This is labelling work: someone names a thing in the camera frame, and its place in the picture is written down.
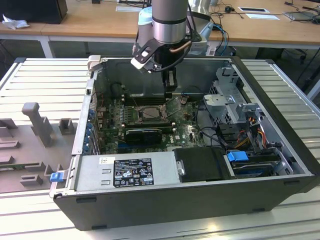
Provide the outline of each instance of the blue drive latch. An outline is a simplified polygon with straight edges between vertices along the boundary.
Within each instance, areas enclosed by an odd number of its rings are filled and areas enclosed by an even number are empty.
[[[249,158],[245,151],[231,151],[226,155],[229,162],[248,161]]]
[[[63,182],[64,181],[64,173],[63,172],[54,172],[51,173],[50,182]]]

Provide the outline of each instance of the motherboard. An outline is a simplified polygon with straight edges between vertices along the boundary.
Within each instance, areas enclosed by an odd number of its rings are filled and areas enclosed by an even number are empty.
[[[101,154],[167,152],[204,147],[196,127],[196,101],[177,96],[153,101],[112,99],[97,109]]]

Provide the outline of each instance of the power supply label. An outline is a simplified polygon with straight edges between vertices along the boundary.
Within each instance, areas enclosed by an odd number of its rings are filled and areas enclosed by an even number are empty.
[[[154,185],[151,158],[115,160],[113,166],[116,188]]]

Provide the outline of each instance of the green circuit board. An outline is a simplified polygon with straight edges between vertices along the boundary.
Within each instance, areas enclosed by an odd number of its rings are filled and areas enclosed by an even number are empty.
[[[182,97],[173,98],[164,105],[138,106],[138,108],[125,106],[116,99],[109,104],[108,111],[105,113],[106,124],[100,128],[101,154],[167,152],[175,148],[204,147],[204,140],[193,121],[197,107],[195,102],[187,102]],[[126,144],[125,131],[139,121],[144,121],[143,123],[148,126],[152,125],[157,111],[163,114],[158,119],[160,123],[174,123],[174,127],[162,127],[161,143],[148,146]]]

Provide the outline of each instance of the black computer case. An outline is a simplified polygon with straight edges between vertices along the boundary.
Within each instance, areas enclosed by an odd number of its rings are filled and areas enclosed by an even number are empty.
[[[66,0],[1,0],[1,18],[4,14],[14,20],[60,24],[68,11]]]

